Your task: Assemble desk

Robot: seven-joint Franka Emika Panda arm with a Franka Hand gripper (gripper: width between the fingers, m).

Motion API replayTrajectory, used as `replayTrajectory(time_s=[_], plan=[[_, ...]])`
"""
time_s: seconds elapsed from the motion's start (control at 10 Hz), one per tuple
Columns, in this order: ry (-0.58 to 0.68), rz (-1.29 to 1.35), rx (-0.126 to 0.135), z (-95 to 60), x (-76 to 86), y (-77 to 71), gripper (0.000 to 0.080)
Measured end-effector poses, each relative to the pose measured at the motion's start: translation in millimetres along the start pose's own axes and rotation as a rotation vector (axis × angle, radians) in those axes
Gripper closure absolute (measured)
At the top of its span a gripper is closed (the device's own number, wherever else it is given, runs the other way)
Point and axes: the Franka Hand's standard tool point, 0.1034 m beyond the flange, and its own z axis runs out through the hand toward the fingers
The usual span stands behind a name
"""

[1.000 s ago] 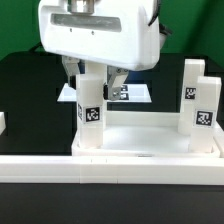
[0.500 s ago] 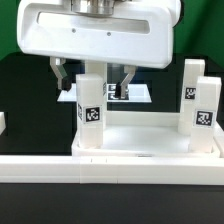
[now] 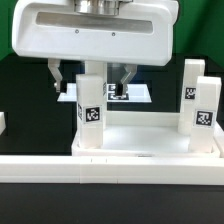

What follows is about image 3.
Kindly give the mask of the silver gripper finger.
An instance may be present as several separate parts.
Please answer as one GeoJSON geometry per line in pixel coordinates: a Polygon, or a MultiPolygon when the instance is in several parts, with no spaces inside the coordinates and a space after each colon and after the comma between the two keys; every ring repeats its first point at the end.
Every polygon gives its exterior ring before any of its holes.
{"type": "Polygon", "coordinates": [[[123,96],[127,91],[127,84],[133,79],[133,77],[137,73],[137,66],[133,64],[126,64],[124,66],[126,73],[122,77],[122,79],[116,83],[115,95],[123,96]]]}
{"type": "Polygon", "coordinates": [[[55,79],[54,87],[57,92],[66,92],[66,81],[63,79],[63,76],[59,70],[60,59],[48,59],[48,68],[55,79]]]}

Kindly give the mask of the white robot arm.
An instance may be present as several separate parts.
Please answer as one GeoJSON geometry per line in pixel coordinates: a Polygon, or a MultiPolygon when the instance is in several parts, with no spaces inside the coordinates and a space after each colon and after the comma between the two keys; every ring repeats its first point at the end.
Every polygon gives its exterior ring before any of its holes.
{"type": "Polygon", "coordinates": [[[18,0],[12,47],[20,56],[164,66],[178,0],[18,0]]]}

